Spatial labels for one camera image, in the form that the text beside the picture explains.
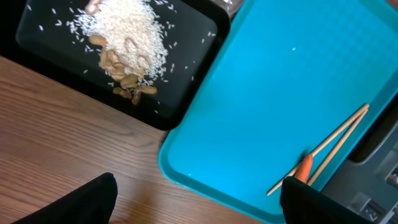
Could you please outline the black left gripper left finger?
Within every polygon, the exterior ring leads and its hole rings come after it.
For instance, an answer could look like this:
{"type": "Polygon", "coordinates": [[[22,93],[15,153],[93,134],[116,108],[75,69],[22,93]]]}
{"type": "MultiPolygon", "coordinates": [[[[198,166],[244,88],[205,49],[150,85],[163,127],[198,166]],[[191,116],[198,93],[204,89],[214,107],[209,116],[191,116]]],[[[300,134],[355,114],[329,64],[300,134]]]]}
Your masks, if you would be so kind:
{"type": "Polygon", "coordinates": [[[107,172],[13,224],[108,224],[118,196],[107,172]]]}

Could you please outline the orange carrot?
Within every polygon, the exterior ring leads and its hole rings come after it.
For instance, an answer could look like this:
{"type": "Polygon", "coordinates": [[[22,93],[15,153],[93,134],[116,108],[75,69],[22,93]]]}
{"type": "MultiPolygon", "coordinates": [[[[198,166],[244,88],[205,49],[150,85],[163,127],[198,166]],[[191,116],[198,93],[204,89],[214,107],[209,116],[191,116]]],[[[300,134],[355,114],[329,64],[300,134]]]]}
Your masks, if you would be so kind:
{"type": "Polygon", "coordinates": [[[297,169],[294,177],[303,183],[307,183],[313,165],[313,156],[308,154],[301,162],[300,167],[297,169]]]}

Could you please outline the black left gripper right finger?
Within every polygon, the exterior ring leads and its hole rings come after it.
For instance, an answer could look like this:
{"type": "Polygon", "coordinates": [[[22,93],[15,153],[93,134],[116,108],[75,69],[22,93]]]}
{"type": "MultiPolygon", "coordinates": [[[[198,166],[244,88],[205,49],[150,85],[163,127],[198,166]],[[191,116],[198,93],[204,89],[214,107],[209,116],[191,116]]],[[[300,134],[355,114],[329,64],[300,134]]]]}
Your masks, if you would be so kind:
{"type": "Polygon", "coordinates": [[[280,205],[287,224],[371,224],[295,177],[283,180],[280,205]]]}

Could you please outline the wooden chopstick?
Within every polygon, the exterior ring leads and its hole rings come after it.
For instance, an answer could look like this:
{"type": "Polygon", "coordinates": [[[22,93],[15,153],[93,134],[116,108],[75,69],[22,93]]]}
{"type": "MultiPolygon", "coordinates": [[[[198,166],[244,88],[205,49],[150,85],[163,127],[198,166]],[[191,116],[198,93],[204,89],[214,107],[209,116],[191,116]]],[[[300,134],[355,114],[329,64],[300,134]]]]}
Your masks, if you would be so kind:
{"type": "Polygon", "coordinates": [[[349,136],[352,134],[352,132],[355,130],[357,125],[361,122],[361,120],[364,118],[366,113],[368,112],[369,107],[367,106],[366,109],[363,110],[363,112],[353,121],[351,126],[348,128],[348,130],[344,133],[344,135],[340,138],[340,140],[336,143],[334,148],[330,151],[330,153],[326,156],[324,161],[320,164],[316,172],[312,175],[312,177],[308,180],[307,184],[312,185],[314,181],[318,178],[318,176],[323,172],[325,167],[329,164],[329,162],[334,158],[336,153],[340,150],[342,145],[345,143],[345,141],[349,138],[349,136]]]}
{"type": "MultiPolygon", "coordinates": [[[[344,130],[348,130],[348,128],[351,126],[353,121],[363,112],[364,109],[369,107],[369,104],[364,104],[362,107],[360,107],[359,110],[357,110],[352,116],[350,116],[344,123],[342,123],[335,131],[333,131],[319,146],[317,146],[310,154],[312,154],[313,158],[321,152],[329,143],[332,142],[338,135],[340,135],[344,130]]],[[[297,169],[300,167],[301,162],[295,166],[287,175],[285,175],[278,183],[276,183],[268,192],[267,196],[270,196],[273,194],[277,189],[279,189],[282,186],[282,182],[286,177],[290,177],[295,175],[297,169]]]]}

